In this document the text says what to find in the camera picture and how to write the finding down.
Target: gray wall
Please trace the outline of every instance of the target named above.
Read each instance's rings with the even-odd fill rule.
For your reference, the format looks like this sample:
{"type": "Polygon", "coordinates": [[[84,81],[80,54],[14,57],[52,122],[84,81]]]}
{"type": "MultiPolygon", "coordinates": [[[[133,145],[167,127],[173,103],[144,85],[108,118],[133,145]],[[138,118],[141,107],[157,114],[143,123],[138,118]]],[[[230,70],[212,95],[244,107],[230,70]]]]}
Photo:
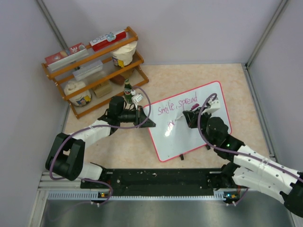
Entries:
{"type": "Polygon", "coordinates": [[[303,171],[303,1],[292,0],[251,67],[279,161],[303,171]]]}
{"type": "Polygon", "coordinates": [[[44,0],[68,45],[131,26],[145,63],[247,62],[281,0],[44,0]]]}
{"type": "Polygon", "coordinates": [[[40,64],[60,47],[34,0],[2,0],[0,31],[0,225],[22,227],[65,110],[40,64]]]}

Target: wooden spice rack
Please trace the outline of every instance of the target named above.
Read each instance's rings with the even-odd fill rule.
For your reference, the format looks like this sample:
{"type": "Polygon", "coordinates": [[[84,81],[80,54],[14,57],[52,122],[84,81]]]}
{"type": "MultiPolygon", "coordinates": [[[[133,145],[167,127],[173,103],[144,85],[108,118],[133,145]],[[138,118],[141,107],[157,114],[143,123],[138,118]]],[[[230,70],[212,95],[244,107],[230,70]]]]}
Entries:
{"type": "MultiPolygon", "coordinates": [[[[102,55],[105,55],[105,54],[107,54],[107,53],[109,53],[109,52],[111,52],[111,51],[113,51],[113,50],[115,50],[115,49],[117,49],[121,46],[124,46],[124,45],[129,44],[133,41],[138,40],[137,34],[129,26],[125,29],[125,31],[128,33],[128,38],[126,40],[122,40],[120,42],[117,42],[116,44],[112,44],[112,45],[110,45],[109,47],[107,47],[105,49],[101,49],[100,51],[95,52],[94,54],[92,54],[92,55],[90,55],[90,56],[88,56],[88,57],[86,57],[82,60],[79,60],[79,61],[77,61],[73,64],[70,64],[70,65],[68,65],[68,66],[66,66],[62,69],[56,70],[52,73],[50,73],[50,71],[48,70],[47,64],[42,63],[42,68],[43,68],[46,76],[50,80],[52,80],[55,83],[55,85],[58,87],[59,92],[60,92],[63,100],[65,100],[69,103],[69,105],[70,105],[70,107],[71,107],[71,109],[72,109],[72,111],[75,114],[77,119],[79,119],[79,118],[83,117],[84,115],[87,115],[88,113],[92,112],[93,110],[96,110],[96,109],[100,108],[101,106],[109,103],[112,96],[122,96],[123,91],[119,92],[117,94],[111,95],[109,98],[107,98],[106,100],[100,101],[96,105],[89,106],[89,108],[85,108],[85,110],[82,111],[81,113],[79,113],[79,111],[76,110],[75,106],[69,100],[70,98],[75,97],[76,95],[78,95],[78,94],[80,94],[80,93],[82,93],[86,90],[89,90],[89,89],[91,89],[91,88],[93,88],[93,87],[95,87],[95,86],[97,86],[97,85],[99,85],[99,84],[101,84],[101,83],[103,83],[107,80],[110,80],[111,78],[119,75],[120,73],[123,73],[123,72],[125,72],[127,70],[130,70],[132,68],[135,68],[138,71],[138,73],[140,74],[140,76],[143,78],[142,81],[140,81],[136,84],[132,84],[133,86],[142,86],[143,84],[146,84],[146,83],[149,82],[149,79],[147,78],[147,76],[141,70],[141,67],[140,67],[140,64],[144,63],[144,59],[142,58],[142,56],[137,51],[135,51],[135,54],[133,55],[133,61],[129,65],[125,66],[124,68],[116,67],[116,70],[114,72],[110,73],[109,75],[106,75],[105,77],[103,77],[103,78],[101,78],[101,79],[99,79],[99,80],[97,80],[97,81],[95,81],[91,84],[88,84],[86,87],[81,88],[81,89],[79,89],[79,90],[77,90],[77,91],[75,91],[75,92],[73,92],[73,93],[71,93],[67,96],[65,95],[65,93],[63,91],[62,84],[71,80],[71,79],[73,79],[74,75],[71,74],[70,76],[66,76],[62,79],[59,79],[59,80],[56,79],[57,76],[62,75],[62,74],[66,73],[70,70],[73,70],[73,69],[77,68],[78,66],[80,66],[84,63],[87,63],[87,62],[89,62],[91,60],[94,60],[98,57],[101,57],[102,55]]],[[[86,49],[90,49],[90,48],[91,48],[90,44],[86,46],[86,49]]],[[[113,64],[112,63],[112,58],[108,57],[108,58],[102,60],[102,63],[103,63],[103,66],[105,66],[106,63],[107,64],[113,64]]]]}

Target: small cardboard box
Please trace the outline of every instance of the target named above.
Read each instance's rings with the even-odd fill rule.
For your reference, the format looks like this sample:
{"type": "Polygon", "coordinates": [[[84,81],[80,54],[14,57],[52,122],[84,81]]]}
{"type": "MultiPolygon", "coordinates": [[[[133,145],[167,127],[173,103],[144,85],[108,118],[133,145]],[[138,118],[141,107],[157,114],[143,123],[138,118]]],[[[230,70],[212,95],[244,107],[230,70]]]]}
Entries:
{"type": "Polygon", "coordinates": [[[124,77],[124,79],[128,79],[134,72],[134,68],[125,71],[125,72],[121,72],[120,75],[124,77]]]}
{"type": "Polygon", "coordinates": [[[92,90],[95,92],[96,97],[100,98],[100,97],[112,92],[113,88],[110,85],[109,81],[106,81],[102,84],[99,84],[99,85],[93,87],[92,90]]]}

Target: wooden shelf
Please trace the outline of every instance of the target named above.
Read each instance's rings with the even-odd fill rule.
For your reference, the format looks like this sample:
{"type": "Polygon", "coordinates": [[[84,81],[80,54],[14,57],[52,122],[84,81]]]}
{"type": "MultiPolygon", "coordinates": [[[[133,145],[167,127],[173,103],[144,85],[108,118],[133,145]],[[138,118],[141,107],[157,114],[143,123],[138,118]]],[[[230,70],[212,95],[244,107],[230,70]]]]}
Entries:
{"type": "Polygon", "coordinates": [[[49,79],[54,79],[55,77],[57,77],[57,76],[65,73],[65,72],[68,72],[68,71],[70,71],[72,69],[75,69],[78,66],[83,65],[84,63],[87,63],[87,62],[89,62],[89,61],[91,61],[91,60],[93,60],[93,59],[95,59],[97,57],[100,57],[100,56],[102,56],[104,54],[107,54],[107,53],[109,53],[109,52],[111,52],[111,51],[113,51],[115,49],[118,49],[121,46],[124,46],[124,45],[129,44],[129,43],[131,43],[133,41],[138,40],[137,34],[130,27],[127,27],[125,29],[125,31],[128,32],[128,34],[129,34],[128,35],[129,37],[126,40],[119,41],[119,42],[117,42],[117,43],[115,43],[113,45],[110,45],[109,47],[107,47],[105,49],[101,49],[100,51],[96,52],[95,54],[90,55],[90,56],[88,56],[88,57],[86,57],[86,58],[84,58],[84,59],[82,59],[80,61],[77,61],[77,62],[73,63],[73,64],[70,64],[70,65],[64,67],[63,69],[56,70],[55,72],[50,73],[50,71],[47,68],[47,64],[43,63],[42,67],[43,67],[43,69],[44,69],[44,71],[46,73],[46,76],[49,79]]]}
{"type": "MultiPolygon", "coordinates": [[[[98,84],[104,83],[105,81],[110,80],[111,78],[113,78],[113,77],[121,74],[122,72],[130,70],[132,68],[135,68],[138,71],[139,78],[140,78],[140,76],[143,78],[142,81],[138,81],[138,77],[135,77],[136,81],[133,81],[134,79],[132,79],[130,77],[130,81],[131,81],[131,84],[133,86],[135,86],[135,85],[136,86],[142,86],[143,84],[146,84],[146,83],[149,82],[147,76],[144,74],[144,72],[140,68],[140,64],[144,63],[144,59],[142,58],[142,56],[137,51],[135,51],[135,54],[133,55],[133,61],[131,62],[131,64],[125,66],[124,68],[120,68],[120,67],[114,66],[111,57],[108,57],[108,58],[102,60],[103,68],[106,68],[106,67],[107,68],[111,68],[109,70],[110,73],[108,75],[104,75],[103,78],[100,78],[97,81],[95,81],[93,83],[90,83],[87,86],[85,86],[84,88],[82,88],[80,90],[77,90],[77,91],[75,91],[75,92],[73,92],[73,93],[71,93],[71,94],[69,94],[67,96],[65,95],[65,93],[63,91],[62,85],[65,82],[73,79],[74,75],[71,74],[71,75],[66,76],[64,78],[56,80],[56,77],[59,76],[59,75],[62,75],[63,73],[71,71],[71,70],[77,68],[78,66],[80,66],[82,64],[85,64],[85,63],[87,63],[87,62],[89,62],[91,60],[94,60],[96,58],[99,58],[102,55],[105,55],[105,54],[107,54],[107,53],[109,53],[109,52],[111,52],[111,51],[113,51],[113,50],[115,50],[117,48],[120,48],[121,46],[124,46],[124,45],[129,44],[129,43],[131,43],[133,41],[138,40],[137,34],[130,27],[127,27],[125,29],[125,31],[128,33],[127,38],[125,38],[125,39],[123,39],[123,40],[121,40],[121,41],[119,41],[119,42],[117,42],[115,44],[112,44],[112,45],[108,46],[105,49],[101,49],[98,52],[94,52],[90,56],[88,56],[88,57],[86,57],[86,58],[84,58],[82,60],[79,60],[79,61],[77,61],[77,62],[75,62],[73,64],[69,64],[68,66],[66,66],[66,67],[64,67],[62,69],[56,70],[56,71],[54,71],[52,73],[48,70],[47,64],[42,63],[42,68],[43,68],[46,76],[50,80],[52,80],[55,83],[55,85],[58,87],[60,95],[62,96],[62,98],[65,101],[69,102],[69,105],[71,106],[71,109],[72,109],[72,111],[74,112],[74,114],[75,114],[75,116],[77,118],[80,118],[80,117],[82,117],[82,116],[90,113],[91,111],[93,111],[95,109],[98,109],[99,107],[101,107],[101,106],[109,103],[109,101],[110,101],[110,99],[111,99],[112,96],[115,96],[115,95],[116,96],[121,96],[121,95],[123,95],[123,88],[121,89],[121,87],[120,87],[119,89],[117,89],[116,85],[112,85],[114,89],[113,89],[113,91],[110,94],[102,97],[101,99],[98,99],[97,97],[92,97],[91,103],[89,103],[87,106],[84,106],[84,107],[75,107],[69,101],[70,98],[75,97],[76,95],[78,95],[78,94],[80,94],[80,93],[82,93],[84,91],[87,91],[87,90],[89,90],[89,89],[97,86],[98,84]]],[[[86,48],[90,49],[91,48],[90,44],[87,45],[86,48]]]]}
{"type": "MultiPolygon", "coordinates": [[[[132,84],[133,86],[142,86],[143,84],[147,83],[148,82],[147,77],[145,79],[142,79],[143,76],[141,74],[142,70],[140,66],[135,67],[135,69],[136,70],[133,72],[133,75],[129,78],[130,84],[132,84]]],[[[94,111],[100,108],[101,106],[109,103],[111,97],[122,96],[124,94],[124,86],[119,86],[117,84],[112,83],[111,81],[110,84],[113,88],[113,91],[101,98],[97,98],[95,93],[92,90],[90,90],[90,93],[92,94],[92,98],[91,98],[91,102],[88,103],[86,106],[78,107],[78,106],[73,106],[71,104],[72,107],[71,109],[73,110],[75,116],[79,119],[80,117],[90,113],[91,111],[94,111]]]]}

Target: marker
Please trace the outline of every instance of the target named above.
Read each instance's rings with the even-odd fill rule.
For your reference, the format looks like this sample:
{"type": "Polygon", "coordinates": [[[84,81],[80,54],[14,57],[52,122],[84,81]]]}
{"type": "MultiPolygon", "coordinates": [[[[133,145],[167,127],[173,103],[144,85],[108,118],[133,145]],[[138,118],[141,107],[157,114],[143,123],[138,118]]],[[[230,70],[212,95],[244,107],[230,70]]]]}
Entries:
{"type": "MultiPolygon", "coordinates": [[[[191,108],[190,108],[190,110],[194,110],[194,109],[196,109],[197,107],[199,107],[199,103],[196,103],[196,104],[194,104],[191,108]]],[[[177,117],[176,119],[175,119],[175,121],[177,121],[177,120],[179,120],[181,117],[183,117],[184,115],[182,114],[181,116],[179,116],[179,117],[177,117]]]]}

